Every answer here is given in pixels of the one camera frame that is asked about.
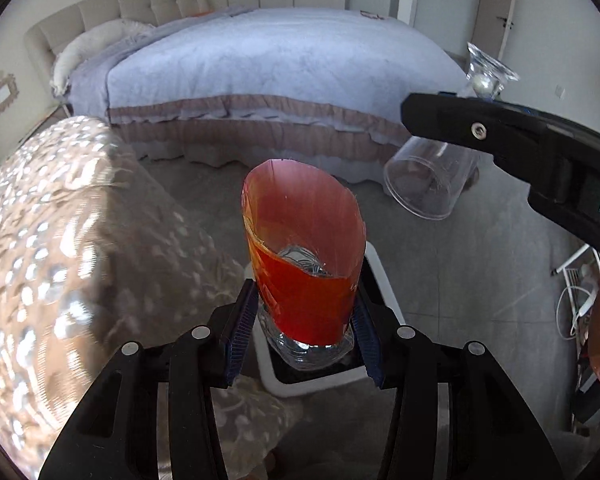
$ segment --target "silver screw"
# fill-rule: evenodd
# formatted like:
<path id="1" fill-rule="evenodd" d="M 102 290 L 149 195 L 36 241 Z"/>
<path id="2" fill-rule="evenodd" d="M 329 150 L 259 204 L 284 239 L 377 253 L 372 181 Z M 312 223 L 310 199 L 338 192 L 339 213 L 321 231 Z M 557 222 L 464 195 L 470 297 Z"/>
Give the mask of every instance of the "silver screw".
<path id="1" fill-rule="evenodd" d="M 122 347 L 122 353 L 124 355 L 133 355 L 137 351 L 138 351 L 138 343 L 134 343 L 133 341 L 125 343 L 125 345 Z"/>
<path id="2" fill-rule="evenodd" d="M 480 343 L 478 343 L 477 341 L 474 341 L 473 343 L 469 343 L 469 352 L 471 352 L 473 355 L 482 355 L 484 354 L 484 346 Z"/>
<path id="3" fill-rule="evenodd" d="M 194 339 L 206 339 L 210 334 L 211 330 L 209 330 L 209 327 L 205 325 L 197 326 L 191 331 L 191 335 L 194 337 Z"/>
<path id="4" fill-rule="evenodd" d="M 413 339 L 416 336 L 416 331 L 410 326 L 401 326 L 397 330 L 398 337 L 400 339 Z"/>
<path id="5" fill-rule="evenodd" d="M 482 123 L 474 123 L 471 125 L 471 133 L 478 140 L 484 140 L 487 138 L 487 127 Z"/>

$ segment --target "upholstered headboard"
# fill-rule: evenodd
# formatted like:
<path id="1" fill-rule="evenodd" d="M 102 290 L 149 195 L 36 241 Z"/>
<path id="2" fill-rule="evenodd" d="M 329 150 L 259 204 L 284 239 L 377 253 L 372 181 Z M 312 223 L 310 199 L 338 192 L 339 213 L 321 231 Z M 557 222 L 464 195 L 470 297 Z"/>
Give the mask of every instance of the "upholstered headboard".
<path id="1" fill-rule="evenodd" d="M 162 25 L 210 9 L 208 0 L 83 0 L 31 27 L 24 41 L 29 57 L 45 87 L 56 56 L 68 43 L 109 20 L 128 18 Z"/>

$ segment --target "sequined fabric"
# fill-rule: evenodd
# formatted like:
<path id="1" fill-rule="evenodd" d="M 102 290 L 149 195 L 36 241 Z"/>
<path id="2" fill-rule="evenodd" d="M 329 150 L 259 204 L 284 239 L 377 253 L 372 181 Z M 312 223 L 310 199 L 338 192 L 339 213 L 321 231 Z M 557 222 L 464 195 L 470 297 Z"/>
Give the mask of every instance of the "sequined fabric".
<path id="1" fill-rule="evenodd" d="M 242 276 L 106 124 L 71 118 L 27 141 L 0 168 L 0 444 L 11 459 L 36 478 L 120 345 L 176 339 L 233 301 Z M 249 378 L 213 398 L 231 478 L 299 418 Z M 160 396 L 162 478 L 165 424 Z"/>

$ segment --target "orange red container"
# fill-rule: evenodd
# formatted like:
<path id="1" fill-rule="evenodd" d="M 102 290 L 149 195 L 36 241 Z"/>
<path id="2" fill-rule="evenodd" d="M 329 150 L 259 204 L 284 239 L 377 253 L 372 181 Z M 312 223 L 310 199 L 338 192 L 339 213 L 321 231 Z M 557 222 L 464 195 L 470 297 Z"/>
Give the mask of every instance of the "orange red container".
<path id="1" fill-rule="evenodd" d="M 347 329 L 365 253 L 365 225 L 353 193 L 331 175 L 294 160 L 268 160 L 242 188 L 253 273 L 277 327 L 309 345 L 333 345 Z M 327 276 L 278 255 L 311 251 Z"/>

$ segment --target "white ruffled pillow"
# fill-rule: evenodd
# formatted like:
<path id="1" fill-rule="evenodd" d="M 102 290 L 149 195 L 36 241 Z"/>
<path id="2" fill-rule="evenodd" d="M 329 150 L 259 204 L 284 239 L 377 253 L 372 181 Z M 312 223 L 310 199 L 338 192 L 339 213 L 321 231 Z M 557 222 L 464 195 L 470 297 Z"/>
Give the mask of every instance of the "white ruffled pillow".
<path id="1" fill-rule="evenodd" d="M 137 36 L 152 28 L 155 27 L 147 23 L 119 18 L 96 25 L 82 33 L 56 57 L 50 81 L 54 94 L 61 96 L 66 93 L 69 76 L 80 63 L 95 56 L 109 45 L 129 36 Z"/>

